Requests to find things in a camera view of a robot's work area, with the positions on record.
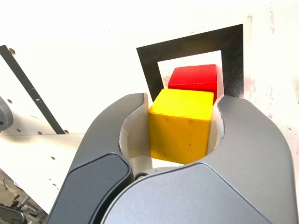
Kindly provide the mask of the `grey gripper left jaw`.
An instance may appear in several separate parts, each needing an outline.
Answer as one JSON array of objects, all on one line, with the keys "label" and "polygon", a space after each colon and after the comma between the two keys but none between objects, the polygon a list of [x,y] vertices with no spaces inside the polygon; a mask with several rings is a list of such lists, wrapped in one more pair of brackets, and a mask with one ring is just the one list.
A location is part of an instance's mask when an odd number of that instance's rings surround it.
[{"label": "grey gripper left jaw", "polygon": [[47,222],[99,224],[135,175],[151,167],[148,96],[129,94],[89,126]]}]

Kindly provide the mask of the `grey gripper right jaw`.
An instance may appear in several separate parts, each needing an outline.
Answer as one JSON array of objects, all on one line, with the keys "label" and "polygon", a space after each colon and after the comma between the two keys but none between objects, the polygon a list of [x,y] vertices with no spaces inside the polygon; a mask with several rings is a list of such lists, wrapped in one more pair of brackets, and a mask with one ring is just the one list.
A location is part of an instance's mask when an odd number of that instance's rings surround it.
[{"label": "grey gripper right jaw", "polygon": [[213,152],[132,183],[102,223],[293,223],[293,162],[283,134],[245,99],[224,96],[218,108],[224,136]]}]

